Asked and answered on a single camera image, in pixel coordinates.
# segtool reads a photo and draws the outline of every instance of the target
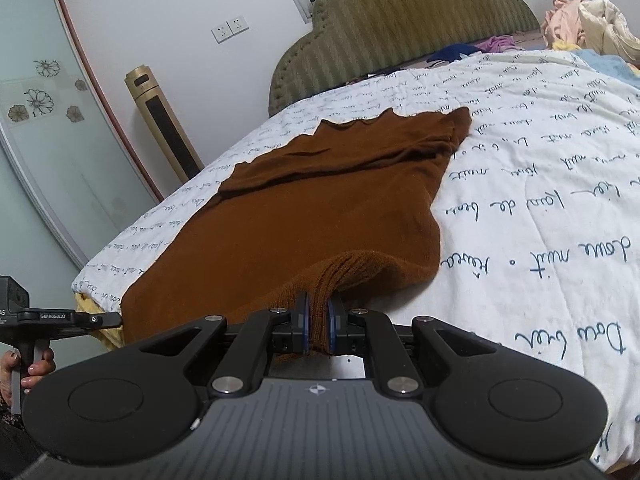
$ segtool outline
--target light blue cloth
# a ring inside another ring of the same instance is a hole
[[[623,83],[628,83],[640,89],[640,77],[634,74],[633,70],[631,70],[629,65],[627,65],[625,60],[620,56],[612,56],[609,54],[601,56],[590,48],[572,50],[571,53],[581,58],[594,70],[615,77]]]

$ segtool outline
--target human hand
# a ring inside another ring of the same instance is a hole
[[[42,361],[37,361],[29,367],[29,377],[24,377],[20,381],[20,385],[25,389],[25,393],[31,390],[45,375],[50,374],[56,369],[53,361],[53,350],[47,348],[43,355]],[[20,366],[20,356],[18,352],[5,352],[0,358],[0,394],[7,405],[12,405],[11,397],[11,371]]]

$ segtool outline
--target bed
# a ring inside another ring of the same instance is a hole
[[[370,302],[396,323],[430,314],[587,377],[609,421],[592,460],[640,458],[640,94],[570,52],[473,56],[344,86],[449,43],[537,27],[521,0],[317,0],[313,31],[282,57],[271,118],[107,245],[73,284],[79,308],[119,310],[131,286],[234,165],[312,134],[321,119],[471,110],[431,208],[440,270]],[[114,330],[102,334],[123,344]],[[290,367],[358,376],[356,360]]]

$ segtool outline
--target wall socket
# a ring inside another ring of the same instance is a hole
[[[239,34],[243,30],[247,30],[249,25],[246,24],[244,16],[237,16],[236,18],[226,22],[231,29],[232,34]]]
[[[220,25],[218,25],[217,27],[212,28],[211,31],[213,32],[213,36],[216,38],[216,41],[218,43],[222,43],[223,41],[228,40],[233,36],[231,28],[229,27],[229,24],[227,22],[220,23]]]

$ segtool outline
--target bed sheet with handwritten text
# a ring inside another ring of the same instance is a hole
[[[372,302],[393,322],[430,314],[584,375],[609,421],[592,460],[640,460],[640,94],[569,52],[475,56],[291,105],[107,245],[73,290],[105,311],[174,240],[234,164],[312,134],[323,118],[471,110],[432,205],[432,283]],[[361,373],[336,361],[336,374]]]

